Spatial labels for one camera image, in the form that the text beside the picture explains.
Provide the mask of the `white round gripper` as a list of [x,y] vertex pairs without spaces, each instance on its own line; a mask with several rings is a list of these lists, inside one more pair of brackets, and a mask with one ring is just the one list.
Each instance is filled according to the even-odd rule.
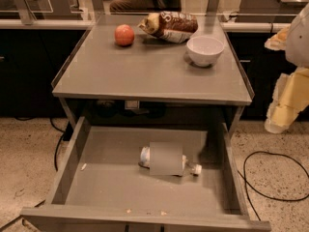
[[309,106],[309,4],[294,18],[290,27],[267,39],[265,48],[285,50],[286,59],[298,67],[292,74],[282,73],[272,94],[265,129],[282,133]]

